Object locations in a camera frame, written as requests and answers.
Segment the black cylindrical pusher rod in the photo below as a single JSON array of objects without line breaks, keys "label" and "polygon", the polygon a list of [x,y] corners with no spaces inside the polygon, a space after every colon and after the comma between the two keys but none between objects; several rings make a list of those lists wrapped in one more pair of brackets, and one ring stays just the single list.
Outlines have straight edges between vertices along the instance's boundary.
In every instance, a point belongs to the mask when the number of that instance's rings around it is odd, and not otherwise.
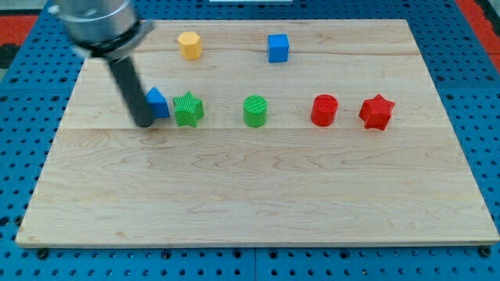
[{"label": "black cylindrical pusher rod", "polygon": [[151,126],[155,117],[131,57],[109,61],[108,66],[135,125],[143,128]]}]

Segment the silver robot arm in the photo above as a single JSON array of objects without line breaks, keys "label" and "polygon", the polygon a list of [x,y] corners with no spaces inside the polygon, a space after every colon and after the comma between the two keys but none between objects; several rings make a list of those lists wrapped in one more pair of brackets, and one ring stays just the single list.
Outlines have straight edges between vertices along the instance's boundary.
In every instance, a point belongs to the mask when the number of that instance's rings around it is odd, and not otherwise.
[{"label": "silver robot arm", "polygon": [[154,115],[131,54],[154,23],[140,19],[132,0],[54,0],[48,12],[62,21],[76,50],[107,62],[134,123],[151,126]]}]

